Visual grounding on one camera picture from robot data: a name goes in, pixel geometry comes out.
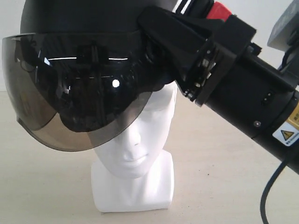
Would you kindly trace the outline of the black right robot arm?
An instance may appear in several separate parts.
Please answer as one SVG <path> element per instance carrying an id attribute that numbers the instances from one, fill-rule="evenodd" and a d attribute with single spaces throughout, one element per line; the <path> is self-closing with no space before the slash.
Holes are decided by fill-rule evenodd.
<path id="1" fill-rule="evenodd" d="M 299 170 L 299 16 L 275 37 L 278 68 L 259 57 L 256 30 L 219 2 L 173 13 L 147 7 L 139 26 L 181 93 L 207 106 L 293 171 Z"/>

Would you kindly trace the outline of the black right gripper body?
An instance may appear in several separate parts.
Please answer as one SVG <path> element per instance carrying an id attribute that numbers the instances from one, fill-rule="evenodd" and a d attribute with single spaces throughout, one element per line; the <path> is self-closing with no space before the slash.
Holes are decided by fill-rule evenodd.
<path id="1" fill-rule="evenodd" d="M 287 64 L 287 57 L 297 47 L 296 43 L 287 49 L 277 70 L 258 57 L 261 48 L 251 41 L 256 30 L 238 17 L 197 19 L 191 26 L 206 41 L 182 79 L 182 93 L 199 106 L 206 103 L 221 81 L 237 66 L 245 72 L 261 73 L 268 83 L 276 83 L 286 91 L 292 91 L 298 85 L 299 73 Z"/>

